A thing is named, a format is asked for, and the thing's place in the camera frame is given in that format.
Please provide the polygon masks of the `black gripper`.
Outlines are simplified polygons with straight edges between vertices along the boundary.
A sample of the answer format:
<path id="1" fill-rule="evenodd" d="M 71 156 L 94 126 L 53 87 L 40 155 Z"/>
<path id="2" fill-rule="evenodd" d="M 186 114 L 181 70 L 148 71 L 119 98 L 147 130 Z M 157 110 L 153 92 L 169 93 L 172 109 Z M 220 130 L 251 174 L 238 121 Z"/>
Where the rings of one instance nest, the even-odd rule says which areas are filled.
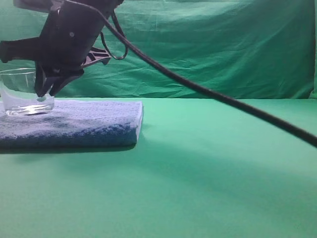
<path id="1" fill-rule="evenodd" d="M 55 96 L 70 82 L 80 78 L 86 57 L 104 27 L 101 15 L 109 18 L 121 5 L 121 0 L 15 0 L 21 9 L 47 13 L 38 37 L 1 41 L 0 59 L 31 60 L 35 66 L 35 92 L 45 96 L 49 90 Z M 53 82 L 53 70 L 77 70 L 58 77 Z"/>

